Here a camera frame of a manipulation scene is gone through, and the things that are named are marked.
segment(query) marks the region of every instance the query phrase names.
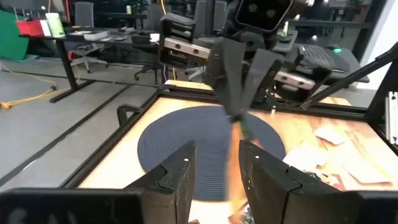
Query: window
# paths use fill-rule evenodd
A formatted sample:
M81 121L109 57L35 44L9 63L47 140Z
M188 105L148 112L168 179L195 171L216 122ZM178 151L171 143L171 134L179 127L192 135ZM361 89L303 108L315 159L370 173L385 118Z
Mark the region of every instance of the window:
M298 31L296 42L300 44L316 44L327 47L338 44L342 48L354 49L361 29L344 27L295 27Z
M372 0L315 0L301 20L364 22Z

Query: red box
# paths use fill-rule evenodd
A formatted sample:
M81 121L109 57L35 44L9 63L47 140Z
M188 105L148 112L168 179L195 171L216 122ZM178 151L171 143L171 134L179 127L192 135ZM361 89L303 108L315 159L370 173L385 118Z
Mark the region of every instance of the red box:
M17 24L21 35L30 35L30 36L37 36L37 37L44 36L42 25L40 25L39 20L15 21L15 23Z

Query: wooden tabletop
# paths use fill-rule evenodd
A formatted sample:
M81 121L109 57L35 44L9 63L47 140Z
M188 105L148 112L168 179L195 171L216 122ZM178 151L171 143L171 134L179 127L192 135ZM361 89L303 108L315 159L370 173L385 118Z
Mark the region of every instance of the wooden tabletop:
M189 88L211 89L201 83L168 81L169 84ZM327 98L324 103L348 105L345 99ZM114 188L121 189L145 174L138 156L137 144L141 133L156 119L183 108L212 105L196 101L159 98L152 108L122 138L106 158L80 185L82 188ZM378 137L372 128L356 121L344 121L330 118L319 118L300 114L276 111L269 114L264 111L251 111L253 115L270 124L282 138L287 152L302 145L304 141L319 150L327 151L329 159L326 166L319 168L332 174L339 174L346 190L397 190L398 189L398 157ZM349 140L339 146L314 136L314 130L333 126ZM342 159L350 159L353 163L365 160L378 166L391 177L390 184L360 184L341 165ZM228 223L230 216L227 202L192 202L190 220L198 219L200 223Z

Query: white paper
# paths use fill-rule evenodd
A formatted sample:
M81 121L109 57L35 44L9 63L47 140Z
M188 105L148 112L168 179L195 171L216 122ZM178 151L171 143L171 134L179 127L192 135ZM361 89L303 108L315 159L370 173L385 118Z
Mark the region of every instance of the white paper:
M314 135L316 137L320 137L328 142L333 143L334 145L340 145L348 140L348 138L343 137L340 133L338 133L333 127L326 126L323 128L318 128Z
M343 168L362 184L391 182L388 176L357 152L343 151L339 157Z
M50 31L49 24L47 23L47 20L41 19L40 25L42 26L44 36L51 37L51 31Z
M284 162L299 170L314 170L318 165L324 166L328 162L328 152L303 143L300 147L290 151Z
M160 40L160 34L149 34L151 42L158 42Z

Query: circular mat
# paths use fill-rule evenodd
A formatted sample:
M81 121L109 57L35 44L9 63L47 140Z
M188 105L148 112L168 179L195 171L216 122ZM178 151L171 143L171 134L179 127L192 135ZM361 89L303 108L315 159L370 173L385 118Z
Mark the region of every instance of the circular mat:
M285 147L263 120L246 114L262 148L282 160ZM171 112L154 121L138 142L138 158L148 172L189 140L197 142L197 173L193 198L227 200L225 167L231 123L220 106L197 106Z

